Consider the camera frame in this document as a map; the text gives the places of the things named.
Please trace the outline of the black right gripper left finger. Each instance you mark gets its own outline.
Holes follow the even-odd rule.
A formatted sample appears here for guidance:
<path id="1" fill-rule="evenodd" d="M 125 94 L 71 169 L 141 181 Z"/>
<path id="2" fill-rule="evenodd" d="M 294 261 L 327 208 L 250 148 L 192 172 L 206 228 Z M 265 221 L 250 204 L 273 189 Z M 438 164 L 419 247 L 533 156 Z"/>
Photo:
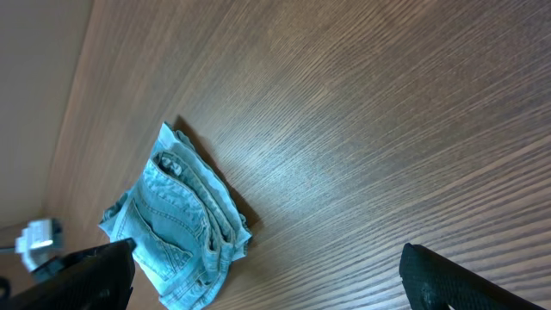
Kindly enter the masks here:
<path id="1" fill-rule="evenodd" d="M 31 272 L 37 284 L 17 295 L 1 279 L 3 310 L 125 310 L 133 292 L 133 239 L 123 239 L 63 257 Z"/>

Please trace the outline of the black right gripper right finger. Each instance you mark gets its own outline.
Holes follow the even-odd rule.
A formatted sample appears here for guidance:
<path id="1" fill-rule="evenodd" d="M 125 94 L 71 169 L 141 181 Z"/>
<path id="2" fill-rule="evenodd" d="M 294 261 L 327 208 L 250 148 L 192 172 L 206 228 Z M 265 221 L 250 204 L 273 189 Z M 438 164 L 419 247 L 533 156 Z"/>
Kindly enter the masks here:
<path id="1" fill-rule="evenodd" d="M 543 310 L 422 245 L 404 245 L 399 275 L 412 310 Z"/>

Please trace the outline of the light blue denim shorts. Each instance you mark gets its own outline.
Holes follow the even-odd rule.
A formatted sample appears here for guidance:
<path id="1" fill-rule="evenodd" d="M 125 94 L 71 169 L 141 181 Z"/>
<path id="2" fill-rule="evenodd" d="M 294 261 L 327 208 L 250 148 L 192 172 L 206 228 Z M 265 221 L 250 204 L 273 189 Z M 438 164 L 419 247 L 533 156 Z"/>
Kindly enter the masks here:
<path id="1" fill-rule="evenodd" d="M 111 241 L 133 239 L 133 259 L 168 309 L 208 306 L 252 237 L 225 184 L 167 123 L 138 180 L 99 227 Z"/>

